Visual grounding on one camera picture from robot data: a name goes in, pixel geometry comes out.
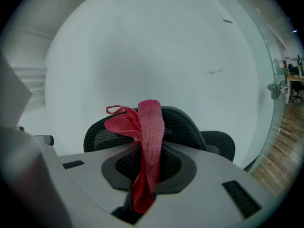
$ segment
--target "wooden floor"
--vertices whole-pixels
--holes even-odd
[[[249,171],[274,196],[293,184],[304,153],[304,104],[297,100],[284,107],[277,110],[281,124],[273,124],[275,134],[269,134],[261,155]]]

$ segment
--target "white desk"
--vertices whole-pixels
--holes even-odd
[[[287,76],[287,85],[288,85],[288,90],[287,90],[287,98],[286,98],[286,104],[288,105],[289,102],[289,97],[291,93],[291,81],[298,81],[298,82],[304,82],[304,76],[302,78],[294,75],[289,75]]]

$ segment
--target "red cloth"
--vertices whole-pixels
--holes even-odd
[[[120,107],[114,113],[108,111],[112,107]],[[109,106],[106,112],[117,114],[125,110],[126,114],[112,117],[106,121],[107,130],[133,137],[141,142],[141,172],[132,184],[134,210],[145,213],[153,204],[153,187],[159,182],[160,157],[165,124],[162,118],[161,105],[156,100],[146,100],[138,104],[138,113],[129,107]]]

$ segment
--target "table surface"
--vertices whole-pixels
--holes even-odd
[[[287,80],[304,82],[304,77],[300,78],[298,76],[289,75],[289,76],[287,76]]]

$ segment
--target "black rectangular slot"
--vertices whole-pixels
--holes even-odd
[[[247,219],[261,209],[237,181],[225,182],[223,183],[223,186],[243,214],[244,218]]]
[[[64,169],[70,169],[73,167],[76,167],[78,165],[83,165],[84,163],[82,161],[73,161],[73,162],[69,162],[69,163],[64,163],[62,164]]]

